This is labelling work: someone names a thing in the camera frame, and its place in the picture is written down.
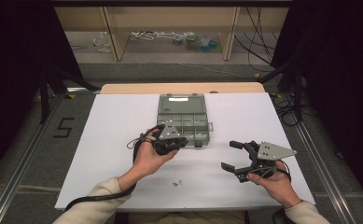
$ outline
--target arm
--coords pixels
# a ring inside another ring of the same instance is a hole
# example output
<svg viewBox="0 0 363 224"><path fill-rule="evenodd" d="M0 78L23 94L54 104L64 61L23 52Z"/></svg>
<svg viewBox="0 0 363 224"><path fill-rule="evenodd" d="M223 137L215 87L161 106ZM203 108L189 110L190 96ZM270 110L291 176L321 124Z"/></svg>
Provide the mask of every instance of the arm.
<svg viewBox="0 0 363 224"><path fill-rule="evenodd" d="M277 161L276 166L282 170L286 169L281 161ZM285 208L286 215L293 222L297 224L329 223L318 213L313 204L300 199L285 174L276 172L269 178L249 174L248 179L265 188L269 195Z"/></svg>
<svg viewBox="0 0 363 224"><path fill-rule="evenodd" d="M99 196L122 192L147 175L152 175L167 161L171 160L178 150L167 155L158 155L152 144L143 142L138 149L132 168L124 175L112 177L105 182L97 184L88 196ZM105 223L126 202L131 195L100 202L77 203L67 212L63 213L54 223Z"/></svg>

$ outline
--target black curtain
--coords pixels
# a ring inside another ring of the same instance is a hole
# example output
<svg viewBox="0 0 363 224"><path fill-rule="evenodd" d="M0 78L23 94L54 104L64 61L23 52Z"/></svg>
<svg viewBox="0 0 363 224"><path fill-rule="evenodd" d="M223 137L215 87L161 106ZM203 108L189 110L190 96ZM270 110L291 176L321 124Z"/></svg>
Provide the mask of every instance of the black curtain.
<svg viewBox="0 0 363 224"><path fill-rule="evenodd" d="M30 109L40 74L46 71L63 88L64 77L50 66L83 79L50 1L0 1L0 160Z"/></svg>
<svg viewBox="0 0 363 224"><path fill-rule="evenodd" d="M294 7L287 15L273 66L290 57L309 20L305 16L312 14L304 4ZM314 109L363 188L363 1L341 1L333 10L323 34L316 37L316 47L303 56L309 60L301 70Z"/></svg>

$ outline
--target handheld controller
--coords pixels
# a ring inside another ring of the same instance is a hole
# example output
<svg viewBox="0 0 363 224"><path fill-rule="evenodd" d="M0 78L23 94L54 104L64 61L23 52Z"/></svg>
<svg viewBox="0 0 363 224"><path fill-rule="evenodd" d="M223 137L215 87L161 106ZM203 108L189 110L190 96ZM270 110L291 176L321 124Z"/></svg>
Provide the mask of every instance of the handheld controller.
<svg viewBox="0 0 363 224"><path fill-rule="evenodd" d="M185 147L188 143L187 138L181 137L171 120L163 122L160 130L155 133L154 139L151 140L153 140L153 147L159 155L166 155L173 150Z"/></svg>
<svg viewBox="0 0 363 224"><path fill-rule="evenodd" d="M244 148L249 153L249 159L251 160L249 167L235 169L234 166L221 162L221 168L235 174L241 183L248 181L247 176L249 174L256 174L263 178L268 178L274 175L275 172L284 173L291 180L289 172L277 168L275 162L282 158L296 155L296 151L266 142L262 142L259 145L255 141L251 141L250 143L230 141L230 147Z"/></svg>

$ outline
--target plastic case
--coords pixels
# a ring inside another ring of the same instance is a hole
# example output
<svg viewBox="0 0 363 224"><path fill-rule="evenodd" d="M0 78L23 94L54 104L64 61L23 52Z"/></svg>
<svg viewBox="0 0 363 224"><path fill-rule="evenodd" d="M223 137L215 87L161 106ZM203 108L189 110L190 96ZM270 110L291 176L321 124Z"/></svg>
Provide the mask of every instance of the plastic case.
<svg viewBox="0 0 363 224"><path fill-rule="evenodd" d="M210 141L209 122L203 94L161 94L158 124L172 121L187 146L207 146Z"/></svg>

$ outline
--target case lid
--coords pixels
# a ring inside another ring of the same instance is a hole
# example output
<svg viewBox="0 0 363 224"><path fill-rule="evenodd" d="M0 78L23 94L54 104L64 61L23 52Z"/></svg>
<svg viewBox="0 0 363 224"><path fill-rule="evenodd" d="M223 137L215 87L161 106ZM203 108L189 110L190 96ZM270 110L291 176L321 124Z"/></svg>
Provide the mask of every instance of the case lid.
<svg viewBox="0 0 363 224"><path fill-rule="evenodd" d="M162 94L158 113L203 113L206 106L204 94Z"/></svg>

